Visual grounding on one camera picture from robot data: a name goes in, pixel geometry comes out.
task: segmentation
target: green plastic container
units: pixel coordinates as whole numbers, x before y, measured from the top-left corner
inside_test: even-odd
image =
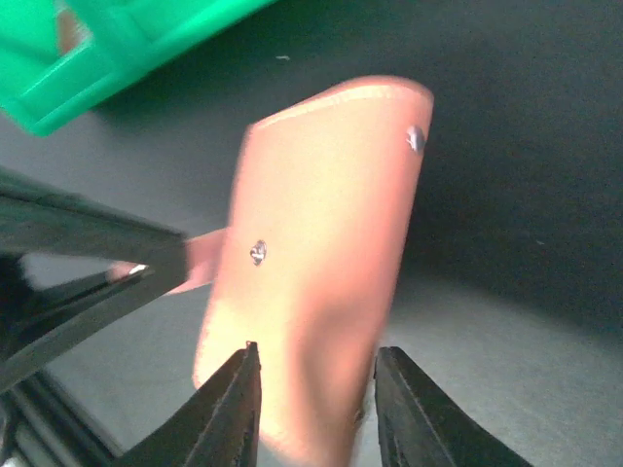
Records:
[[[4,0],[0,107],[48,135],[273,1]]]

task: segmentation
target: table surface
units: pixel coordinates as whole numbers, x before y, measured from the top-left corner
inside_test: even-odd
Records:
[[[415,79],[432,133],[384,343],[537,466],[621,465],[623,5],[281,0],[0,165],[188,234],[225,226],[244,129],[355,76]],[[102,268],[34,257],[46,285]],[[193,391],[209,288],[51,371],[126,449]],[[380,465],[376,420],[357,464]],[[279,465],[265,449],[260,466]]]

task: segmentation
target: dark gray background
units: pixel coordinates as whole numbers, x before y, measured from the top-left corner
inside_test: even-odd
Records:
[[[0,164],[202,234],[226,224],[248,124],[355,76],[418,80],[435,116],[385,342],[535,465],[620,467],[621,31],[618,1],[281,0],[50,138],[1,121]],[[191,395],[208,293],[51,364],[124,448]],[[375,423],[357,465],[380,465]]]

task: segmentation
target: green plastic tray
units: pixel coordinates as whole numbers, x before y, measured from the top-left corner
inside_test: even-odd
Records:
[[[46,136],[154,68],[274,0],[6,0],[0,107]],[[63,54],[58,18],[82,27]]]

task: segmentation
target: gray surface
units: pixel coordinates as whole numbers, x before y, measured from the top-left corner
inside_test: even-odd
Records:
[[[0,122],[0,164],[200,234],[226,224],[246,125],[353,76],[419,80],[434,127],[385,340],[535,465],[618,467],[622,8],[281,0],[49,139]],[[41,283],[100,266],[31,261]],[[190,396],[207,294],[51,364],[125,448]],[[357,462],[380,464],[373,416]]]

